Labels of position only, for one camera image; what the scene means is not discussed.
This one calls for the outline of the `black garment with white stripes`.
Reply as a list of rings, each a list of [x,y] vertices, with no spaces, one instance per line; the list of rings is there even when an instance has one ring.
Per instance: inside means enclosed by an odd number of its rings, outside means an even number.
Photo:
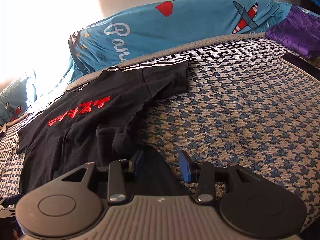
[[[26,194],[88,162],[107,166],[139,149],[140,115],[153,100],[187,90],[188,59],[103,70],[69,90],[18,132]]]

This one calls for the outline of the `houndstooth blue beige mattress cover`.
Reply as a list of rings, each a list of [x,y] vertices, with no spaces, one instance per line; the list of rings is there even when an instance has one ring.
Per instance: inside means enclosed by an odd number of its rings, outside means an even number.
[[[237,163],[302,198],[319,218],[319,83],[283,62],[261,35],[166,56],[190,59],[186,93],[154,103],[142,140],[178,172],[178,150]]]

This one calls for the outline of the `smartphone with gold edge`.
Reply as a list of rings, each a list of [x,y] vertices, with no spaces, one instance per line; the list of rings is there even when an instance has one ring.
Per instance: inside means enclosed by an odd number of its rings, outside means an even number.
[[[301,73],[307,75],[308,77],[315,80],[317,83],[320,82],[320,71],[318,68],[312,66],[304,59],[297,57],[289,52],[285,53],[283,56],[280,57],[280,61],[288,64],[289,66],[295,68],[296,70],[300,71]]]

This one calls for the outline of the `purple floral cloth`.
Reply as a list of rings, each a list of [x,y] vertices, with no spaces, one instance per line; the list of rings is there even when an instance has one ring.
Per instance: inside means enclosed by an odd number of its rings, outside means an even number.
[[[295,5],[283,21],[268,28],[265,36],[305,59],[319,57],[319,17]]]

